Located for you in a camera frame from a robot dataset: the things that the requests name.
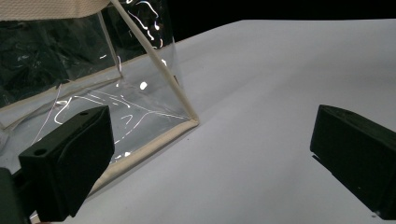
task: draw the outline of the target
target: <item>white surface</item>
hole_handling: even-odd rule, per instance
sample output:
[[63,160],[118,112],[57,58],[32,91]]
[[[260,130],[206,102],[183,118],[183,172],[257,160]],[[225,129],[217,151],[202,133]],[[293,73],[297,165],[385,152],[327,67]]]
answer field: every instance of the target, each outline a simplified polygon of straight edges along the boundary
[[177,56],[201,125],[65,223],[396,223],[309,150],[321,104],[396,131],[396,20],[239,21]]

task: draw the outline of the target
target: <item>transparent vinyl bag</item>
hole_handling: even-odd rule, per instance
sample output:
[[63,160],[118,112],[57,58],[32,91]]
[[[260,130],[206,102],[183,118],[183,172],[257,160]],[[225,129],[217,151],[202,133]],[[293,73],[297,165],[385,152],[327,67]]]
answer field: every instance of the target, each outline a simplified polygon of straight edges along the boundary
[[165,1],[0,2],[0,166],[11,173],[22,151],[100,105],[115,154],[92,192],[198,125]]

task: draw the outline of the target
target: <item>black background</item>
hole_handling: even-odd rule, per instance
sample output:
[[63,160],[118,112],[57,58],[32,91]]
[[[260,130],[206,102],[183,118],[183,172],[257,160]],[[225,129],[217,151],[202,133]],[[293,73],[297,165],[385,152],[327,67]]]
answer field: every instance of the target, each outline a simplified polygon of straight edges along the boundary
[[377,20],[396,18],[391,1],[167,0],[175,41],[241,20]]

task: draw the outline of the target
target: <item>black device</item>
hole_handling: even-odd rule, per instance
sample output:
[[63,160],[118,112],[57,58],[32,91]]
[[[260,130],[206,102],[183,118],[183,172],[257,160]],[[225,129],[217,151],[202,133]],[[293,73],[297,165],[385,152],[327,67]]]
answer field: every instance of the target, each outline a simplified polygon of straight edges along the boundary
[[0,168],[0,223],[74,217],[113,154],[108,106],[78,113],[24,150],[15,174]]
[[354,112],[320,105],[310,150],[371,211],[396,219],[396,133]]

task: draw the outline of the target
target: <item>beige fabric trim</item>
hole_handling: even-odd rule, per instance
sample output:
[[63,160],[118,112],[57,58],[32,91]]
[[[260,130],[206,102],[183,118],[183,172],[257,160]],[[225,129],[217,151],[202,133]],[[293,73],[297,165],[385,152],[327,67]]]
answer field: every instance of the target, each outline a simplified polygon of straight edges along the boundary
[[196,127],[197,125],[198,121],[193,119],[178,124],[176,127],[172,128],[168,132],[163,133],[149,143],[145,144],[143,147],[139,148],[137,151],[131,153],[130,156],[110,164],[105,172],[101,175],[101,177],[93,185],[88,197],[90,197],[92,194],[94,194],[97,190],[101,189],[105,185],[109,184],[112,180],[116,179],[120,175],[123,175],[128,170],[135,167],[137,164],[139,164],[139,162],[143,161],[144,159],[148,158],[149,156],[160,150],[167,143],[171,142],[187,130]]
[[105,8],[109,0],[0,0],[0,21],[81,18]]

